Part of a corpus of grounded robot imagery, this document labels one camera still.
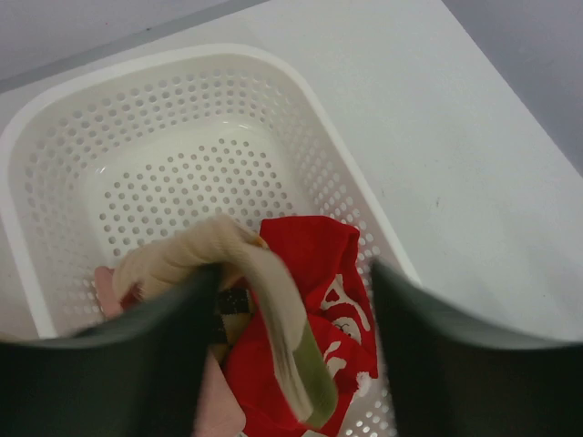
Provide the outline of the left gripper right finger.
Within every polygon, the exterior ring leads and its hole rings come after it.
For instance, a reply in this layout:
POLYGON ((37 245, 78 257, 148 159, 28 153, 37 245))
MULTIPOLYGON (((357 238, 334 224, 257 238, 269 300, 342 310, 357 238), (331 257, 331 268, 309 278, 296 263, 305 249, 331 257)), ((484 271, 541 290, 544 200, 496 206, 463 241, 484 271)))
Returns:
POLYGON ((581 341, 481 320, 379 259, 370 276, 398 435, 581 435, 581 341))

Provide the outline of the brown argyle sock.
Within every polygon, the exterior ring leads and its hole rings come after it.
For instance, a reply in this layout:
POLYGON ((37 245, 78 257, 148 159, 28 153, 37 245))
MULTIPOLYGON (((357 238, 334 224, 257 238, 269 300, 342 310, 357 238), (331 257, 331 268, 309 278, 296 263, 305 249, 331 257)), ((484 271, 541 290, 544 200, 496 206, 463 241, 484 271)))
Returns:
POLYGON ((246 330, 255 312, 254 300, 243 287, 220 291, 215 301, 210 349, 222 364, 246 330))

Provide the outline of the pink sock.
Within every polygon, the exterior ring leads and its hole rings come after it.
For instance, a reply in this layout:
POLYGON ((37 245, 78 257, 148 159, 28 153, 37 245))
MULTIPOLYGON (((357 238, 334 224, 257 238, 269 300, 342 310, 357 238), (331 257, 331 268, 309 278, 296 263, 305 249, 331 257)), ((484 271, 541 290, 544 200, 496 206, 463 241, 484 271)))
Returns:
MULTIPOLYGON (((122 305, 113 291, 114 270, 105 266, 95 269, 95 288, 102 312, 107 319, 119 316, 122 305)), ((205 363, 201 394, 193 436, 233 437, 242 432, 245 415, 237 403, 214 355, 209 352, 205 363)))

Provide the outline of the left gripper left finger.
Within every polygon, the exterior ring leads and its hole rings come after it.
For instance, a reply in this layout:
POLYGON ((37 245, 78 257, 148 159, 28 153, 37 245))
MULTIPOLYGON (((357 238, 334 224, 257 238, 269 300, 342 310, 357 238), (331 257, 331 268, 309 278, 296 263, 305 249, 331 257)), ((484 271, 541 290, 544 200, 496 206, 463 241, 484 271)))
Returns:
POLYGON ((4 436, 190 436, 219 269, 67 337, 1 343, 4 436))

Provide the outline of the plain red sock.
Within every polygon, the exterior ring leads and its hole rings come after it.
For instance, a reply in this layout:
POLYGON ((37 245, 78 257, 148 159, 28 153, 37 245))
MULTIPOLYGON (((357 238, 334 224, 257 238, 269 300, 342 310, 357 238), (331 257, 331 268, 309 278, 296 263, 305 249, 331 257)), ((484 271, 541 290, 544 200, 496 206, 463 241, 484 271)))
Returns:
POLYGON ((358 342, 378 377, 371 303, 356 267, 360 231, 325 216, 265 219, 260 235, 290 271, 310 315, 324 318, 358 342))

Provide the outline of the red sock white print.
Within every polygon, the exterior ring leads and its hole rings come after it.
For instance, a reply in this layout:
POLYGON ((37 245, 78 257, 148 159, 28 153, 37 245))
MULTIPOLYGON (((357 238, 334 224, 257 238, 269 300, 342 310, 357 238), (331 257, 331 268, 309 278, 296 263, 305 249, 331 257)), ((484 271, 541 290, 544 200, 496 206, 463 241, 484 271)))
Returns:
POLYGON ((246 416, 248 436, 335 436, 358 392, 377 378, 367 322, 276 310, 255 315, 231 350, 224 375, 246 416))

